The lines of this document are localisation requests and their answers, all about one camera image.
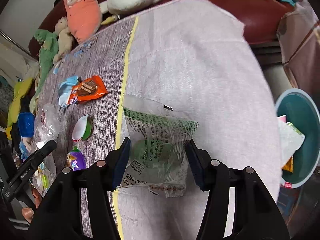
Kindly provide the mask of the green white jelly cup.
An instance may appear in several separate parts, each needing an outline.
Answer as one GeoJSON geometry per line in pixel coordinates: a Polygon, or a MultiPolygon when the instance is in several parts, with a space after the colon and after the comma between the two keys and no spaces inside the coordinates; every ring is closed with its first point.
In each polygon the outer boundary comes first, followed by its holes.
{"type": "Polygon", "coordinates": [[[92,132],[92,125],[88,119],[88,114],[82,116],[75,124],[72,132],[72,140],[74,142],[87,140],[92,132]]]}

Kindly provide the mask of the clear green printed plastic bag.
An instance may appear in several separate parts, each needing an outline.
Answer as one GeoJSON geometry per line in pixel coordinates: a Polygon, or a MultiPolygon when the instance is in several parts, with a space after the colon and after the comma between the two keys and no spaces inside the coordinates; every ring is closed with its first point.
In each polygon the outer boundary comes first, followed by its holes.
{"type": "Polygon", "coordinates": [[[198,122],[135,95],[125,94],[122,107],[131,149],[121,187],[148,187],[167,198],[183,196],[189,167],[184,147],[198,122]]]}

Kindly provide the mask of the light blue wrapper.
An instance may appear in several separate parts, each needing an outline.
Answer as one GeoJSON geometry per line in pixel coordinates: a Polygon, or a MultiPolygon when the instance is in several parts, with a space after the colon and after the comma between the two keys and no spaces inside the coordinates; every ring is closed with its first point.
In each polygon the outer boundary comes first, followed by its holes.
{"type": "Polygon", "coordinates": [[[68,106],[68,100],[71,95],[72,89],[78,83],[79,79],[76,75],[68,77],[60,83],[58,89],[58,105],[61,108],[66,108],[68,106]]]}

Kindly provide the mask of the orange chocolate wafer wrapper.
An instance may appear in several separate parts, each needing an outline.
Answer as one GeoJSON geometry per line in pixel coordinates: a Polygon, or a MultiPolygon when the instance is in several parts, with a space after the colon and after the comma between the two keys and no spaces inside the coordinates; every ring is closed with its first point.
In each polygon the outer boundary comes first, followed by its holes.
{"type": "Polygon", "coordinates": [[[87,101],[99,99],[107,94],[108,90],[101,77],[93,75],[72,87],[67,103],[68,105],[85,103],[87,101]]]}

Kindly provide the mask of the orange meat floss bread wrapper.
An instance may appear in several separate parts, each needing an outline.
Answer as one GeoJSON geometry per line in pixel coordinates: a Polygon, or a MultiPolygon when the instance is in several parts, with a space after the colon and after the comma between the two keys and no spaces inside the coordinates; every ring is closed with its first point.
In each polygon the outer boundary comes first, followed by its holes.
{"type": "Polygon", "coordinates": [[[287,163],[282,167],[282,170],[293,173],[293,156],[291,156],[287,163]]]}

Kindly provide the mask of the pink paper cup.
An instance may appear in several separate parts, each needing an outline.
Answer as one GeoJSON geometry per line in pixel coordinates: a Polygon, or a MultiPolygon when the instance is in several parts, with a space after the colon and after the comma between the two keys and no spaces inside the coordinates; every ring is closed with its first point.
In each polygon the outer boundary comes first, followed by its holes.
{"type": "Polygon", "coordinates": [[[286,122],[287,122],[287,120],[286,120],[286,115],[281,115],[281,116],[279,116],[279,117],[278,117],[278,120],[286,123],[286,122]]]}

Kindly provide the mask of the blue trash bin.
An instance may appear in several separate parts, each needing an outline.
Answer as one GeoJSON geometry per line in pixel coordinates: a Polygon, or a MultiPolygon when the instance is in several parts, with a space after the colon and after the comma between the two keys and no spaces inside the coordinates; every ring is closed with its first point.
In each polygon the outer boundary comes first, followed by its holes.
{"type": "Polygon", "coordinates": [[[282,150],[281,185],[302,186],[319,162],[319,111],[303,90],[291,88],[277,99],[276,113],[282,150]]]}

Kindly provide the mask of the blue scrub sponge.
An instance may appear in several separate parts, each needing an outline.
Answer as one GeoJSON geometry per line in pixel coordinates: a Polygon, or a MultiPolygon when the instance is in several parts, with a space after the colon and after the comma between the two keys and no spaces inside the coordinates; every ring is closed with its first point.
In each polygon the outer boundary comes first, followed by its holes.
{"type": "Polygon", "coordinates": [[[31,138],[34,135],[34,121],[35,116],[33,113],[24,112],[18,116],[18,127],[20,136],[25,138],[31,138]]]}

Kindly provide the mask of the yellow plush toy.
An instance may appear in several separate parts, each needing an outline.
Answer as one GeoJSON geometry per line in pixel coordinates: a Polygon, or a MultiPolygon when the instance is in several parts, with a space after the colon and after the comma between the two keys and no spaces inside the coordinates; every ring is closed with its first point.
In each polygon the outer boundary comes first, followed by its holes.
{"type": "Polygon", "coordinates": [[[32,83],[33,78],[29,77],[23,81],[17,82],[14,86],[14,98],[9,106],[7,128],[5,129],[7,138],[9,140],[12,140],[10,134],[12,126],[18,121],[18,115],[21,110],[21,99],[24,98],[25,95],[27,95],[32,83]]]}

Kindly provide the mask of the light green crocodile plush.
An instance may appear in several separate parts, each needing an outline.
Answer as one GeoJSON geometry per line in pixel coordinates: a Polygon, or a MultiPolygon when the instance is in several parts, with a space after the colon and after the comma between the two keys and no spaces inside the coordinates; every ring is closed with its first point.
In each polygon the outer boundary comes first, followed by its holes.
{"type": "Polygon", "coordinates": [[[40,65],[40,79],[35,94],[32,97],[29,109],[31,113],[36,112],[36,103],[39,98],[40,92],[44,82],[53,67],[54,56],[59,51],[57,35],[44,29],[38,29],[34,35],[35,40],[41,45],[39,50],[39,65],[40,65]]]}

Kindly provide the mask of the grey purple tablecloth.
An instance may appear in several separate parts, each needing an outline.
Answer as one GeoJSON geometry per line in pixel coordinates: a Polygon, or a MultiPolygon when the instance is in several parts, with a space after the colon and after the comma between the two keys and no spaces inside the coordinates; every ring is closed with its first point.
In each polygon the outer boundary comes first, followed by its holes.
{"type": "Polygon", "coordinates": [[[128,135],[122,96],[131,94],[198,122],[198,148],[229,167],[253,167],[277,199],[281,147],[274,100],[243,31],[239,20],[207,0],[175,0],[107,27],[91,38],[90,48],[76,48],[47,76],[38,108],[57,105],[60,83],[73,75],[101,77],[108,94],[58,110],[50,171],[64,167],[83,115],[93,120],[92,135],[78,142],[87,165],[117,148],[128,135]]]}

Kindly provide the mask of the beige bear plush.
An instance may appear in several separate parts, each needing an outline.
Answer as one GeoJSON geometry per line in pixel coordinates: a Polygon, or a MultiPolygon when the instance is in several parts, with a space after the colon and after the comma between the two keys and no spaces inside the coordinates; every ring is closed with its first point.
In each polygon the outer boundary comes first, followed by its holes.
{"type": "Polygon", "coordinates": [[[58,37],[58,53],[53,58],[53,64],[60,61],[66,54],[70,53],[73,47],[74,37],[68,27],[67,17],[62,17],[58,20],[55,31],[58,37]]]}

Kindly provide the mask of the pink carrot plush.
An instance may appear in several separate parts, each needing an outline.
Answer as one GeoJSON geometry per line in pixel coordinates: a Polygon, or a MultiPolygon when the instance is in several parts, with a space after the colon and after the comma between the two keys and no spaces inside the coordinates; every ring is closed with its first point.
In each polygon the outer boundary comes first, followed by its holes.
{"type": "Polygon", "coordinates": [[[81,44],[100,28],[102,12],[97,0],[63,0],[71,34],[81,44]]]}

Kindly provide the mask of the plaid checked bedsheet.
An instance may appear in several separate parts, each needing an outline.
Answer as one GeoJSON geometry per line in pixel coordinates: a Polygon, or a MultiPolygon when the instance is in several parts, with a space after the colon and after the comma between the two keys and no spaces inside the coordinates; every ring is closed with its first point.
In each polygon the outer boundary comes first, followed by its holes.
{"type": "Polygon", "coordinates": [[[277,37],[289,82],[319,100],[319,18],[308,0],[281,18],[277,37]]]}

